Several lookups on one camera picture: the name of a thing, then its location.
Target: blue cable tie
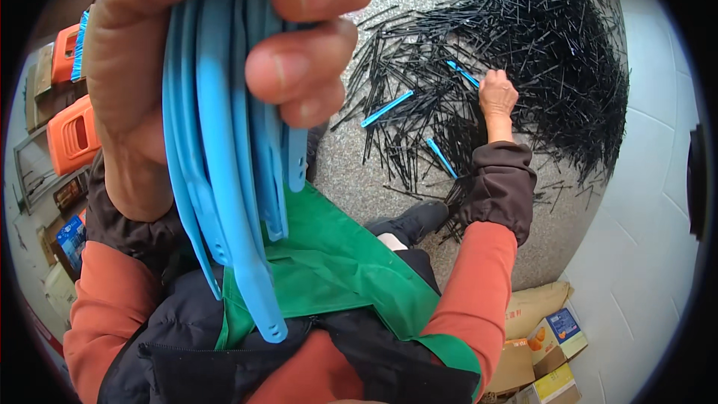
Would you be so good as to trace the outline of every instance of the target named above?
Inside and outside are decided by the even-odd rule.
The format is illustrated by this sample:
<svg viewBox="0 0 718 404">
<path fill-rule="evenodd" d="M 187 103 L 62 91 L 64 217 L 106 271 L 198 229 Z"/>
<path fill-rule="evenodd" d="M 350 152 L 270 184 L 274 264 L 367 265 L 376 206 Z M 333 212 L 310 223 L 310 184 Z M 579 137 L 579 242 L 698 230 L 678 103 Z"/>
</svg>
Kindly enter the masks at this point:
<svg viewBox="0 0 718 404">
<path fill-rule="evenodd" d="M 434 150 L 434 153 L 436 153 L 436 156 L 439 157 L 440 160 L 444 163 L 444 166 L 446 166 L 449 169 L 449 172 L 451 173 L 451 176 L 454 177 L 454 179 L 458 179 L 459 177 L 456 175 L 456 172 L 454 172 L 454 169 L 449 165 L 449 161 L 444 157 L 444 153 L 442 153 L 441 150 L 439 150 L 439 146 L 434 142 L 433 139 L 429 138 L 426 140 L 426 143 L 429 144 L 429 147 L 431 147 L 432 150 Z"/>
<path fill-rule="evenodd" d="M 374 123 L 374 121 L 376 121 L 377 119 L 379 119 L 379 118 L 382 116 L 382 114 L 385 114 L 385 113 L 386 113 L 387 111 L 389 111 L 391 108 L 395 107 L 395 106 L 396 106 L 397 104 L 399 104 L 399 103 L 402 103 L 404 100 L 408 99 L 408 98 L 411 97 L 412 95 L 414 95 L 414 91 L 409 91 L 409 92 L 407 92 L 406 94 L 404 94 L 404 95 L 402 95 L 401 97 L 399 97 L 398 99 L 393 100 L 392 102 L 390 102 L 389 104 L 387 104 L 385 107 L 381 108 L 379 111 L 375 112 L 375 113 L 372 114 L 371 116 L 369 116 L 369 117 L 367 117 L 366 119 L 362 120 L 362 122 L 361 122 L 361 127 L 362 127 L 362 128 L 367 128 L 369 125 L 371 125 L 372 123 Z"/>
<path fill-rule="evenodd" d="M 464 77 L 466 77 L 466 79 L 469 80 L 472 83 L 472 85 L 479 87 L 479 82 L 477 82 L 473 76 L 470 76 L 469 74 L 467 74 L 464 69 L 457 66 L 455 61 L 447 61 L 447 64 L 449 65 L 449 67 L 451 67 L 452 69 L 454 69 L 455 71 L 459 72 Z"/>
</svg>

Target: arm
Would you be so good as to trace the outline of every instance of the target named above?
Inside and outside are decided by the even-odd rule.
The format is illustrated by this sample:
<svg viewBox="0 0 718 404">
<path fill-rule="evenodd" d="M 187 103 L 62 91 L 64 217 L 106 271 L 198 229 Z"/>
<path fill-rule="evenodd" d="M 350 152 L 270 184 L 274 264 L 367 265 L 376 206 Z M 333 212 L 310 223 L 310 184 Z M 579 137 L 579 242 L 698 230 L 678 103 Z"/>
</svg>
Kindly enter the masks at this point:
<svg viewBox="0 0 718 404">
<path fill-rule="evenodd" d="M 110 364 L 161 301 L 159 279 L 184 234 L 174 209 L 151 224 L 125 218 L 107 195 L 104 166 L 101 151 L 90 172 L 88 242 L 63 346 L 84 403 L 97 401 Z"/>
<path fill-rule="evenodd" d="M 506 89 L 499 86 L 504 94 Z M 528 167 L 531 151 L 526 145 L 517 146 L 511 137 L 510 111 L 516 102 L 512 97 L 508 96 L 510 106 L 502 116 L 487 112 L 488 100 L 482 95 L 489 144 L 474 150 L 475 183 L 460 210 L 466 232 L 444 295 L 422 332 L 453 335 L 474 351 L 482 371 L 479 397 L 491 381 L 506 340 L 511 271 L 533 218 L 536 174 Z"/>
</svg>

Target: wrist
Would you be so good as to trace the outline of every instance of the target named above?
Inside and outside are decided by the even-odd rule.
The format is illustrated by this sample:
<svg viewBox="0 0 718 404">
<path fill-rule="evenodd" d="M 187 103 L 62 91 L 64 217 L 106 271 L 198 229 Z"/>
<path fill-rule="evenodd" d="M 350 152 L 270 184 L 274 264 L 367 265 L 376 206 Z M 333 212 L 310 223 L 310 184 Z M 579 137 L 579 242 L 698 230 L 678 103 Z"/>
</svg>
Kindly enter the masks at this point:
<svg viewBox="0 0 718 404">
<path fill-rule="evenodd" d="M 485 120 L 489 143 L 498 142 L 500 140 L 513 142 L 513 134 L 511 130 L 513 122 L 510 115 L 490 114 L 485 117 Z"/>
<path fill-rule="evenodd" d="M 113 144 L 103 146 L 103 155 L 107 195 L 125 218 L 153 222 L 172 208 L 167 166 Z"/>
</svg>

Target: orange sleeve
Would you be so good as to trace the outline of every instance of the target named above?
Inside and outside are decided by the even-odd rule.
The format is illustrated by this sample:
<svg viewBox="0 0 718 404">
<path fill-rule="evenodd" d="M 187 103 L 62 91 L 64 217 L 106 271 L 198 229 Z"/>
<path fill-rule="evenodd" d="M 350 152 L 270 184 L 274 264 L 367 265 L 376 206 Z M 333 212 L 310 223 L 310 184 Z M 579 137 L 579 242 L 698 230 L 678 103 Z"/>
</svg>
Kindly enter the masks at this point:
<svg viewBox="0 0 718 404">
<path fill-rule="evenodd" d="M 77 300 L 64 340 L 70 378 L 83 403 L 96 403 L 115 356 L 157 307 L 160 284 L 139 260 L 87 242 Z"/>
<path fill-rule="evenodd" d="M 449 334 L 466 342 L 481 365 L 483 395 L 505 341 L 516 236 L 507 227 L 475 221 L 464 233 L 444 295 L 422 334 Z"/>
</svg>

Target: hand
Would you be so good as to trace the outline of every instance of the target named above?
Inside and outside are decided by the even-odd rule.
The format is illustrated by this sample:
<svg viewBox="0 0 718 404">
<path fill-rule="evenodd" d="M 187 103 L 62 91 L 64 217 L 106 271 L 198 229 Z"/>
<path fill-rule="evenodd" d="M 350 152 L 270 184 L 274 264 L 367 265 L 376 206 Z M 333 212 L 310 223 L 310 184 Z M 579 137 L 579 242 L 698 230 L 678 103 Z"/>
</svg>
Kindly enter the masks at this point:
<svg viewBox="0 0 718 404">
<path fill-rule="evenodd" d="M 506 78 L 506 72 L 489 69 L 479 83 L 479 106 L 486 120 L 489 143 L 498 140 L 513 142 L 511 111 L 516 100 L 518 92 Z"/>
<path fill-rule="evenodd" d="M 172 205 L 162 137 L 162 63 L 169 7 L 181 0 L 97 0 L 85 33 L 88 90 L 105 154 L 105 184 L 125 217 L 153 221 Z M 326 121 L 342 105 L 339 79 L 357 41 L 337 16 L 370 0 L 272 0 L 282 18 L 325 21 L 283 33 L 248 55 L 246 80 L 294 127 Z"/>
</svg>

